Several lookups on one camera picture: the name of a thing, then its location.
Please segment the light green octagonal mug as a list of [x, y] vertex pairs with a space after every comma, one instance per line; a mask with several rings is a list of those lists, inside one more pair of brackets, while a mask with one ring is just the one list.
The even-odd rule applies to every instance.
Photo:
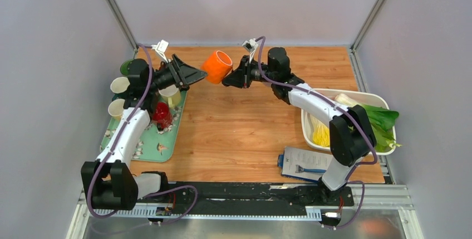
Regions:
[[159, 90], [159, 94], [167, 103], [169, 108], [175, 108], [181, 102], [180, 90], [175, 85]]

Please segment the orange mug black handle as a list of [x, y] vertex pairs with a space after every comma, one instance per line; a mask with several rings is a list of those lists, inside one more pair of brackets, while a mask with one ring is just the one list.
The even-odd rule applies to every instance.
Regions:
[[219, 84], [233, 69], [232, 59], [223, 51], [214, 51], [202, 64], [201, 69], [208, 75], [206, 79], [212, 84]]

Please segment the red mug black handle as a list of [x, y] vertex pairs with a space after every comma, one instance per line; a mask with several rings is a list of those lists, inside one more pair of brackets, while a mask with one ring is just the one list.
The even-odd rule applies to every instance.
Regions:
[[152, 115], [151, 121], [156, 125], [158, 131], [169, 128], [173, 123], [173, 116], [170, 108], [165, 102], [158, 102]]

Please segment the cream floral mug green inside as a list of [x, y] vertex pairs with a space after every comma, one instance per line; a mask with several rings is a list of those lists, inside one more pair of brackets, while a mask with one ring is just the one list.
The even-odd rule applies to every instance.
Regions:
[[133, 61], [133, 59], [129, 59], [129, 60], [126, 60], [125, 62], [123, 62], [120, 66], [120, 73], [123, 75], [123, 76], [127, 76], [129, 74], [129, 69], [128, 69], [128, 65]]

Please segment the dark green octagonal mug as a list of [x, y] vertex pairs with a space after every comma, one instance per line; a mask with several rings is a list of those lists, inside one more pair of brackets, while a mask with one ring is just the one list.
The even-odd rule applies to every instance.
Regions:
[[110, 84], [110, 90], [114, 94], [121, 94], [127, 90], [130, 85], [130, 81], [127, 77], [121, 76], [115, 78]]

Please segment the yellow mug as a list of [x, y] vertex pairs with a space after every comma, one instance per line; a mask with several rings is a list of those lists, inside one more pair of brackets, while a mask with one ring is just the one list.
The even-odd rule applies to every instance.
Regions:
[[108, 114], [115, 120], [121, 120], [124, 112], [124, 103], [124, 99], [113, 100], [107, 108]]

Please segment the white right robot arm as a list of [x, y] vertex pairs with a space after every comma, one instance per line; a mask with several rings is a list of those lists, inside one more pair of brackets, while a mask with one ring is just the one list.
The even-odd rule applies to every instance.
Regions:
[[340, 197], [355, 168], [363, 158], [375, 153], [376, 138], [366, 110], [346, 106], [322, 95], [296, 76], [283, 47], [268, 51], [267, 63], [244, 55], [239, 66], [222, 80], [224, 86], [247, 89], [253, 81], [269, 83], [274, 95], [285, 103], [300, 108], [328, 127], [333, 156], [327, 171], [319, 179], [318, 199], [333, 204]]

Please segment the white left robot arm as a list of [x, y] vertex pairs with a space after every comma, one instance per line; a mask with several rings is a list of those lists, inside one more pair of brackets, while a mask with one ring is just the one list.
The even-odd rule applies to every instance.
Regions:
[[156, 111], [157, 92], [170, 86], [188, 90], [191, 84], [207, 77], [207, 72], [183, 62], [177, 55], [157, 70], [151, 61], [137, 58], [127, 67], [129, 86], [124, 91], [124, 112], [107, 146], [94, 160], [84, 162], [81, 178], [91, 213], [97, 209], [131, 210], [136, 202], [150, 196], [164, 202], [170, 187], [164, 172], [144, 172], [135, 177], [130, 162], [139, 139]]

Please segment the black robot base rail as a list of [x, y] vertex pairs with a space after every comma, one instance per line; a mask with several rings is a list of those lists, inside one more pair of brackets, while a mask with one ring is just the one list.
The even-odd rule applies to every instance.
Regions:
[[331, 198], [322, 197], [315, 184], [174, 182], [168, 187], [180, 189], [142, 201], [175, 205], [176, 214], [193, 206], [191, 214], [216, 216], [301, 216], [308, 206], [338, 209], [355, 204], [349, 187]]

